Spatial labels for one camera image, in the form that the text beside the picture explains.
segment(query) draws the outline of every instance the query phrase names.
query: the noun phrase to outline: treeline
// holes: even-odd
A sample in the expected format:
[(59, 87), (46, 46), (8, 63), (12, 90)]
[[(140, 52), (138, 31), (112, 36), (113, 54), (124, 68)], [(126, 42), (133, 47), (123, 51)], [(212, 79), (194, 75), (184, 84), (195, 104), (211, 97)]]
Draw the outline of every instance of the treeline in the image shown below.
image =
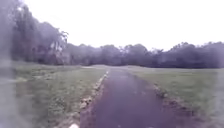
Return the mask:
[(67, 43), (68, 33), (36, 20), (28, 7), (16, 1), (8, 14), (12, 25), (10, 51), (14, 60), (54, 65), (139, 65), (154, 68), (222, 68), (224, 44), (195, 46), (180, 43), (168, 51), (147, 50), (141, 44), (94, 48)]
[(224, 44), (207, 43), (195, 46), (180, 43), (169, 51), (147, 50), (143, 45), (117, 48), (105, 45), (100, 48), (68, 44), (71, 64), (81, 65), (139, 65), (154, 68), (221, 68), (224, 67)]

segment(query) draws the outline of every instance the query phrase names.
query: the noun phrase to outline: white sky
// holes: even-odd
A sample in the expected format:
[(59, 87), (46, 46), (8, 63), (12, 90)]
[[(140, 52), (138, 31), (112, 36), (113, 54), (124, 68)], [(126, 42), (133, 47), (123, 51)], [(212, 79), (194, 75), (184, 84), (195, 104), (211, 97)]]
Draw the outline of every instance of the white sky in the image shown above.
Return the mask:
[(69, 33), (69, 42), (141, 43), (169, 49), (180, 42), (224, 41), (220, 0), (25, 0), (34, 17)]

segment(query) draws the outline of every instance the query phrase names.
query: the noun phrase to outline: paved path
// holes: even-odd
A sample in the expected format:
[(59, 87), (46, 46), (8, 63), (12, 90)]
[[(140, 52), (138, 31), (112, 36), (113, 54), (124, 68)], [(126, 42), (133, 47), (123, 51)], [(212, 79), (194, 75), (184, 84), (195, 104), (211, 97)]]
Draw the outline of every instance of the paved path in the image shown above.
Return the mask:
[(113, 71), (104, 81), (100, 100), (81, 114), (81, 128), (196, 128), (191, 116), (164, 105), (145, 81)]

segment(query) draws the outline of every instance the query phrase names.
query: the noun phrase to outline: grass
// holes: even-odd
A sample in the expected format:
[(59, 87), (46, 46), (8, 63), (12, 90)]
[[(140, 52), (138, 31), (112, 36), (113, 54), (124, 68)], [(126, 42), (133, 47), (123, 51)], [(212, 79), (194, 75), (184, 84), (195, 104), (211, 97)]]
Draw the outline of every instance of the grass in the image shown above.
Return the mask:
[(125, 69), (155, 84), (171, 99), (181, 100), (185, 106), (206, 116), (214, 109), (217, 75), (224, 73), (223, 69), (153, 69), (135, 66)]
[(91, 95), (105, 69), (15, 63), (12, 67), (22, 115), (36, 128), (57, 126), (69, 116), (78, 121), (80, 101)]

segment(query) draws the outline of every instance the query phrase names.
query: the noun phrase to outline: grass field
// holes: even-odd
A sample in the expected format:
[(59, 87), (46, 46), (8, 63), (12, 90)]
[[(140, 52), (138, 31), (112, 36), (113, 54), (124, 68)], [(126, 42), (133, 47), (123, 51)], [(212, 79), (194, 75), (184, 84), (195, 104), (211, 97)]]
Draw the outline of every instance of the grass field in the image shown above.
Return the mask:
[(126, 66), (123, 69), (153, 83), (168, 97), (223, 127), (224, 70), (223, 69), (154, 69)]
[(107, 70), (122, 69), (155, 84), (168, 97), (197, 110), (211, 121), (212, 126), (224, 126), (224, 69), (93, 67), (16, 62), (10, 79), (1, 84), (15, 83), (20, 113), (34, 124), (34, 128), (45, 128), (58, 125), (71, 115), (78, 120), (81, 99), (92, 94), (95, 83)]
[(69, 116), (78, 121), (80, 101), (92, 94), (94, 85), (106, 72), (29, 63), (14, 63), (12, 70), (20, 113), (34, 128), (56, 126)]

